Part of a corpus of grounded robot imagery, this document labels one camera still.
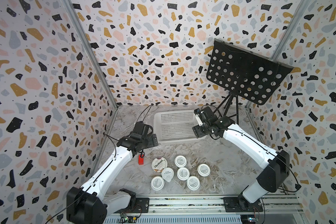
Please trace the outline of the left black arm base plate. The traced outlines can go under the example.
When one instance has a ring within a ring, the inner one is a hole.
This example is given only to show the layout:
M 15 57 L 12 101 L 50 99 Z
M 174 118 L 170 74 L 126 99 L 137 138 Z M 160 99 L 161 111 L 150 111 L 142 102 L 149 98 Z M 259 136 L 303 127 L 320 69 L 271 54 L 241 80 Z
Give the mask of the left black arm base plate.
M 118 210 L 116 213 L 148 213 L 149 202 L 150 198 L 148 197 L 138 197 L 134 202 L 131 200 L 127 208 Z

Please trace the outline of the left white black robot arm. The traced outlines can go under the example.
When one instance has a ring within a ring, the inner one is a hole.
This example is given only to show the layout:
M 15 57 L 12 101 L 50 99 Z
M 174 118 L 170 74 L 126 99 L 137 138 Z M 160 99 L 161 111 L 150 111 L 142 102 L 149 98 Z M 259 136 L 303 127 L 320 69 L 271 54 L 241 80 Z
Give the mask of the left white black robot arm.
M 73 224 L 101 224 L 115 212 L 130 212 L 136 207 L 136 194 L 127 189 L 107 197 L 106 193 L 121 170 L 147 148 L 158 146 L 153 128 L 142 121 L 133 131 L 120 138 L 101 168 L 80 188 L 67 193 L 66 219 Z

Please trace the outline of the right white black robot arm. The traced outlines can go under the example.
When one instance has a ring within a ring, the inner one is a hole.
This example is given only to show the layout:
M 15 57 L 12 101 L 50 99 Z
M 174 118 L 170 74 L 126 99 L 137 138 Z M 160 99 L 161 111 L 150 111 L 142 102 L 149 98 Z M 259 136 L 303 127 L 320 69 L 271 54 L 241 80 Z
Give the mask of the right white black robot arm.
M 275 193 L 289 176 L 287 163 L 290 156 L 286 151 L 277 152 L 264 145 L 247 134 L 231 118 L 218 118 L 209 107 L 194 110 L 194 115 L 198 125 L 192 129 L 197 138 L 206 135 L 223 138 L 243 150 L 263 169 L 256 180 L 239 194 L 238 205 L 242 209 L 247 210 L 267 193 Z

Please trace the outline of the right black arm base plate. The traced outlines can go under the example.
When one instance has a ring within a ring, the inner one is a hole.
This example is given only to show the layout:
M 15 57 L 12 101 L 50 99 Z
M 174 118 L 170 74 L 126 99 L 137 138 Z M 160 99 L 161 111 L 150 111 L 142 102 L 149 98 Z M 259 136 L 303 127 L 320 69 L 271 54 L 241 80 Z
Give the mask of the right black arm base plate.
M 259 199 L 250 203 L 244 197 L 224 197 L 223 206 L 226 212 L 263 212 L 264 210 Z

